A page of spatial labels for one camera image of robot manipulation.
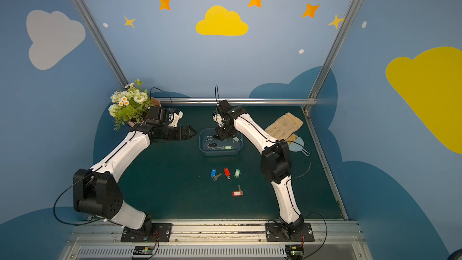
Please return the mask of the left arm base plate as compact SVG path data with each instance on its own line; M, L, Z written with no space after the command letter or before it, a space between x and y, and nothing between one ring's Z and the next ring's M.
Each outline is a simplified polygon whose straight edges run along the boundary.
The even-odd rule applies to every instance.
M120 241L122 243L167 243L172 234L172 223L152 223L141 229L124 228Z

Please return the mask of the key with light green tag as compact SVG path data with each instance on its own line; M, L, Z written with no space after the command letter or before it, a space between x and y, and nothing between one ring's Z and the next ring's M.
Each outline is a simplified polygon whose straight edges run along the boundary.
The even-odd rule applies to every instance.
M241 174L241 171L239 169L236 169L235 170L235 173L234 173L234 177L235 178L239 178L240 177L240 174Z

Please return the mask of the key with red tag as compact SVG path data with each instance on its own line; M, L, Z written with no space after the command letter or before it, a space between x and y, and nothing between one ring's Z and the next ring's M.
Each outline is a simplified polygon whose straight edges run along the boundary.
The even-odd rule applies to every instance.
M233 197L240 197L240 196L242 196L242 195L243 195L243 191L242 191L242 189L241 189L241 186L238 185L238 190L237 190L237 191L233 191L233 192L232 192L232 196L233 196Z
M228 168L224 168L224 173L225 173L227 179L231 178L231 173L230 173Z

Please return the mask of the key with blue tag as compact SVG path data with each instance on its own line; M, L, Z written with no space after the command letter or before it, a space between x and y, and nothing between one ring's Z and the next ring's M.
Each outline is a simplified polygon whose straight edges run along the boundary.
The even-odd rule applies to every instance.
M211 170L211 178L213 181L216 181L221 176L221 173L217 174L216 169Z

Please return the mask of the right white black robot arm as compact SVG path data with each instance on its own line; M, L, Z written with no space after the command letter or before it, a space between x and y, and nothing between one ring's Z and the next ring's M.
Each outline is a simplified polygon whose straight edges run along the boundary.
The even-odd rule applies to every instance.
M304 227L302 212L292 189L292 160L285 141L265 132L243 107L232 107L226 100L217 103L212 118L220 140L242 134L261 154L261 172L271 183L279 205L279 218L286 237L298 235Z

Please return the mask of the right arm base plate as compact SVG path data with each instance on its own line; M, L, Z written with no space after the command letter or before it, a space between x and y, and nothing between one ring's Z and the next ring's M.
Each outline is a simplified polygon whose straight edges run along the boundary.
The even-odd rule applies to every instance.
M267 242L314 242L314 232L310 223L305 223L298 232L290 232L281 223L269 221L265 224Z

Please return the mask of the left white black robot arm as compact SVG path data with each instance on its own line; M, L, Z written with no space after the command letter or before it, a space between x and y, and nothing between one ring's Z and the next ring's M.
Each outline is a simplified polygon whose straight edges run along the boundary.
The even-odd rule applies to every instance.
M154 235L150 216L126 203L118 183L126 169L158 140L183 141L197 132L179 125L183 113L150 107L146 118L131 127L124 140L100 162L73 176L73 207L80 213L99 216L124 227L122 241L149 241Z

